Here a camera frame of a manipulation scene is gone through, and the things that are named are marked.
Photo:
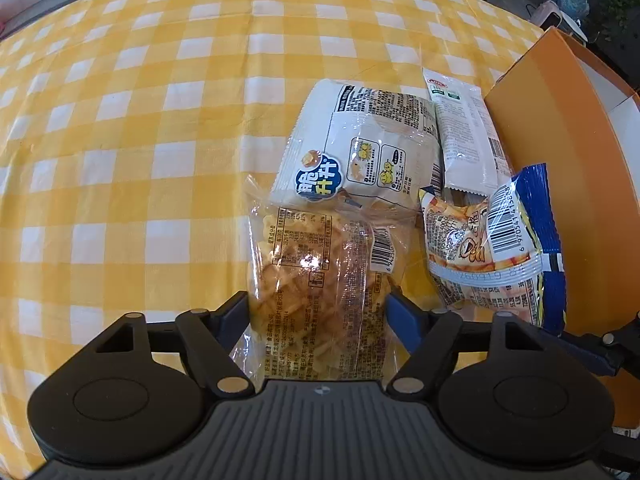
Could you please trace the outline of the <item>white long snack packet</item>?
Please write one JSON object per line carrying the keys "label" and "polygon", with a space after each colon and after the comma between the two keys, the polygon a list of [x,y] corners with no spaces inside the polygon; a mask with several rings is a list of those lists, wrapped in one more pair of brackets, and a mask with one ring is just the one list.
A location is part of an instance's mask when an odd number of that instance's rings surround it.
{"label": "white long snack packet", "polygon": [[427,68],[423,78],[436,110],[444,185],[491,195],[511,180],[511,169],[482,90]]}

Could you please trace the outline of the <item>orange cardboard box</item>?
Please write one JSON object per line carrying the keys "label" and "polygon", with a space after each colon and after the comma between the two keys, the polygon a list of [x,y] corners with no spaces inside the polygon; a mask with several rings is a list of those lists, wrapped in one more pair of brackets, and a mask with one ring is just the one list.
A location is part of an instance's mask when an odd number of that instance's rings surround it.
{"label": "orange cardboard box", "polygon": [[515,170],[543,162],[567,282],[566,327],[604,335],[639,310],[639,93],[548,29],[485,98]]}

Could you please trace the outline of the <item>blue mixed snack bag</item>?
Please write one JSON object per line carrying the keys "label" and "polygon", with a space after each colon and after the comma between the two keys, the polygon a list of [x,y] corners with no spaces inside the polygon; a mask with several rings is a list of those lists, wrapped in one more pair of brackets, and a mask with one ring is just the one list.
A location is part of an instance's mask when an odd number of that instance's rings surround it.
{"label": "blue mixed snack bag", "polygon": [[553,335],[566,322],[566,277],[545,164],[527,166],[474,205],[421,188],[427,270],[442,305],[472,320],[506,311]]}

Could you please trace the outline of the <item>white blue cracker bag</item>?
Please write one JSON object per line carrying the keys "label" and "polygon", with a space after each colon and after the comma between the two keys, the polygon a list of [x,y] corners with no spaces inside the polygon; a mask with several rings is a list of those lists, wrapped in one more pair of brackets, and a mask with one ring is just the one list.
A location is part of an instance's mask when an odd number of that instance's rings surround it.
{"label": "white blue cracker bag", "polygon": [[369,209],[416,210],[439,170],[434,103],[331,79],[308,94],[271,197],[289,204],[342,198]]}

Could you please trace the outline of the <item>orange cracker bag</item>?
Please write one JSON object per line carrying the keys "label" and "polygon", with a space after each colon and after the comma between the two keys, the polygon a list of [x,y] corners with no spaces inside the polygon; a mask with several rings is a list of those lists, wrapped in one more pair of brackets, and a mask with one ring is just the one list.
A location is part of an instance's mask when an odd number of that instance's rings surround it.
{"label": "orange cracker bag", "polygon": [[416,214],[285,203],[254,178],[243,192],[250,325],[235,363],[257,388],[268,379],[387,384],[406,352],[385,300],[404,277]]}

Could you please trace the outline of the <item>yellow checkered tablecloth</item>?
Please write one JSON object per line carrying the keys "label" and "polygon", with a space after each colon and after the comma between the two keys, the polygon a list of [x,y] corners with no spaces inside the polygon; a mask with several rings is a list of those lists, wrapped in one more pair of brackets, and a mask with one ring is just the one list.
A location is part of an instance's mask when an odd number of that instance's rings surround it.
{"label": "yellow checkered tablecloth", "polygon": [[245,180],[318,80],[487,90],[539,36],[480,0],[78,0],[4,40],[2,474],[40,466],[28,398],[104,327],[245,287]]}

